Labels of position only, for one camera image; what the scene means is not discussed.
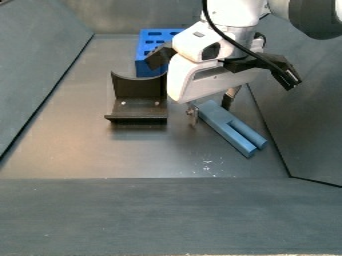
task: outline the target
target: blue container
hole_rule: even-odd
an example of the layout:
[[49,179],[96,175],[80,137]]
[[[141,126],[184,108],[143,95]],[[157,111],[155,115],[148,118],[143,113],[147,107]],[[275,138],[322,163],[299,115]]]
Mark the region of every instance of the blue container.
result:
[[153,77],[161,75],[167,71],[168,65],[151,70],[144,62],[145,56],[149,51],[155,49],[164,42],[172,41],[173,36],[184,29],[141,29],[139,34],[139,42],[135,55],[135,69],[136,77]]

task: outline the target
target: black holder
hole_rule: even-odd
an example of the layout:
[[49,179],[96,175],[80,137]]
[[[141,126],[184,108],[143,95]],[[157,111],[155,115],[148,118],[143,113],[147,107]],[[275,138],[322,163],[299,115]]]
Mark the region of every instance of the black holder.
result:
[[125,78],[111,72],[115,92],[111,122],[164,123],[167,121],[167,73],[152,78]]

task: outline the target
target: blue object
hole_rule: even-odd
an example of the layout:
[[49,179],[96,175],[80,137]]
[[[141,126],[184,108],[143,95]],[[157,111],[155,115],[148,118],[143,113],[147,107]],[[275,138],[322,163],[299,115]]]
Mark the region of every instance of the blue object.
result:
[[173,36],[183,30],[184,29],[180,28],[140,30],[135,55],[136,77],[160,76],[167,71],[167,64],[160,68],[151,70],[147,63],[144,62],[144,59],[148,52],[152,51],[160,44],[169,42]]
[[247,158],[266,147],[267,140],[215,101],[195,106],[199,117]]

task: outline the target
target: metal floor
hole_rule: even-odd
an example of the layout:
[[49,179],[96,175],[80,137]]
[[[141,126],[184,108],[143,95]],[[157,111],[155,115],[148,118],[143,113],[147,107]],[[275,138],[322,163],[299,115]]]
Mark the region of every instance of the metal floor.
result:
[[104,119],[136,39],[93,38],[1,159],[0,254],[340,254],[340,190],[287,177],[247,87],[231,111],[270,141],[251,159],[184,105],[167,126]]
[[0,162],[0,178],[287,178],[247,87],[231,112],[270,142],[251,159],[206,123],[190,126],[184,104],[169,102],[164,126],[104,119],[113,104],[109,72],[135,76],[136,42],[135,35],[95,36]]

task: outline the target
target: black cable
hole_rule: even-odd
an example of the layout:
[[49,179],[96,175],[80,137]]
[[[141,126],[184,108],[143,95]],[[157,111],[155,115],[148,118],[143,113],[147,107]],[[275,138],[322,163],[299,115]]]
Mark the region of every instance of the black cable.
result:
[[207,19],[207,22],[212,28],[212,30],[220,35],[220,37],[228,41],[239,50],[242,50],[244,53],[247,53],[250,56],[252,56],[255,59],[258,59],[259,61],[262,61],[270,68],[271,70],[278,71],[284,77],[287,77],[286,72],[271,62],[268,61],[266,58],[263,58],[260,55],[258,55],[255,52],[252,52],[251,50],[248,50],[244,46],[242,46],[234,39],[231,39],[215,26],[210,15],[208,15],[208,6],[207,6],[207,0],[202,0],[202,8],[203,8],[203,13]]

